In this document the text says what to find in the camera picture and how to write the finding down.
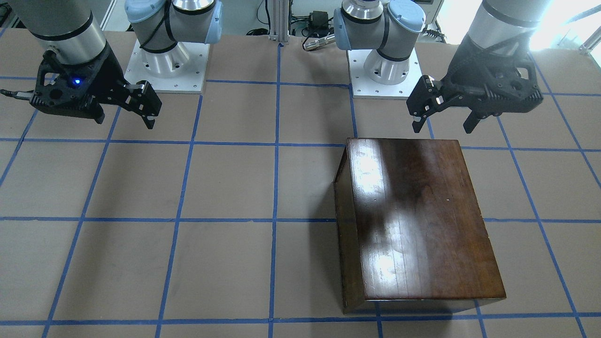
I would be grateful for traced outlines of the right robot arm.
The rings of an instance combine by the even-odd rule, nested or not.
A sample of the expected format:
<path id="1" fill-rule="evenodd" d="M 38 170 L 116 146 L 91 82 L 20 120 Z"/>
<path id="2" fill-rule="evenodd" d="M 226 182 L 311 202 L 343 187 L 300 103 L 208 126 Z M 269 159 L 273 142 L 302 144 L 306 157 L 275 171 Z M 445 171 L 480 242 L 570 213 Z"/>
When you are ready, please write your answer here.
<path id="1" fill-rule="evenodd" d="M 28 101 L 38 111 L 87 118 L 101 124 L 102 105 L 136 113 L 152 129 L 162 102 L 152 84 L 126 80 L 92 9 L 81 0 L 11 0 L 28 31 L 44 48 L 36 88 L 1 90 L 4 96 Z M 183 70 L 190 58 L 184 43 L 215 44 L 223 31 L 219 0 L 127 0 L 127 19 L 144 66 L 153 76 Z"/>

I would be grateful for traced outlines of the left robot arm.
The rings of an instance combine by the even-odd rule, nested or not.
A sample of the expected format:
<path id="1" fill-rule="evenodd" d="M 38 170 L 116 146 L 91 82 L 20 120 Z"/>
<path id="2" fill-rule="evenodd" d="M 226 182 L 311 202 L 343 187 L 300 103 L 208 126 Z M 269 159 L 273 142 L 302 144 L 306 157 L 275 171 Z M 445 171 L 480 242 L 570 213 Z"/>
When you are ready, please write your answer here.
<path id="1" fill-rule="evenodd" d="M 529 56 L 547 0 L 484 0 L 457 48 L 446 75 L 423 75 L 407 99 L 412 128 L 419 133 L 427 118 L 449 107 L 466 107 L 466 133 L 490 116 L 528 113 L 543 102 Z M 401 83 L 425 12 L 412 0 L 344 0 L 333 13 L 333 32 L 343 51 L 369 50 L 363 67 L 369 79 Z"/>

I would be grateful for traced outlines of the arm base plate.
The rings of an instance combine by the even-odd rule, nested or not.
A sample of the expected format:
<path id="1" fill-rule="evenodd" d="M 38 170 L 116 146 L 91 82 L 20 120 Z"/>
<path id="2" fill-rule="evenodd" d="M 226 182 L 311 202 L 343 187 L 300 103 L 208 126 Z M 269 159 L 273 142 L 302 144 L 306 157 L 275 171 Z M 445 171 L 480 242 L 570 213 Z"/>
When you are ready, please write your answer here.
<path id="1" fill-rule="evenodd" d="M 162 54 L 144 51 L 136 41 L 125 79 L 135 84 L 146 80 L 157 93 L 202 94 L 210 44 L 179 42 Z"/>
<path id="2" fill-rule="evenodd" d="M 355 99 L 406 100 L 422 77 L 415 49 L 403 61 L 384 59 L 375 50 L 347 51 Z"/>

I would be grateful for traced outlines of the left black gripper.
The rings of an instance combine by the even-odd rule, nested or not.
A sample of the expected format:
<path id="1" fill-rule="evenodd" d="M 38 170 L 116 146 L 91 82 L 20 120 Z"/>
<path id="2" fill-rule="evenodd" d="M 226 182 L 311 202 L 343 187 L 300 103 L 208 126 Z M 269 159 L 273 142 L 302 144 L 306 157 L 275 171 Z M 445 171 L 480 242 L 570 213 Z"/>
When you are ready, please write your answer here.
<path id="1" fill-rule="evenodd" d="M 472 110 L 463 123 L 466 133 L 474 132 L 484 115 L 528 113 L 538 107 L 544 98 L 527 52 L 529 40 L 515 36 L 482 48 L 465 36 L 442 81 L 423 75 L 408 97 L 414 133 L 444 109 L 445 99 Z"/>

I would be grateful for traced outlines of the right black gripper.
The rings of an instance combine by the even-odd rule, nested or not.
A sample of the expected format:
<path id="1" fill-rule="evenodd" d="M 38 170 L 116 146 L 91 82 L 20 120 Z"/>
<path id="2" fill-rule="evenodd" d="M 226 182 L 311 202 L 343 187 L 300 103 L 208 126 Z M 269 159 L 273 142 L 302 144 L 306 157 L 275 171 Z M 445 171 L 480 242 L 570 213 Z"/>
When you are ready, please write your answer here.
<path id="1" fill-rule="evenodd" d="M 30 104 L 45 114 L 89 118 L 103 124 L 102 103 L 124 102 L 127 111 L 142 118 L 146 128 L 153 129 L 162 101 L 148 81 L 126 84 L 109 43 L 88 62 L 66 65 L 56 52 L 47 49 L 39 65 L 36 88 Z"/>

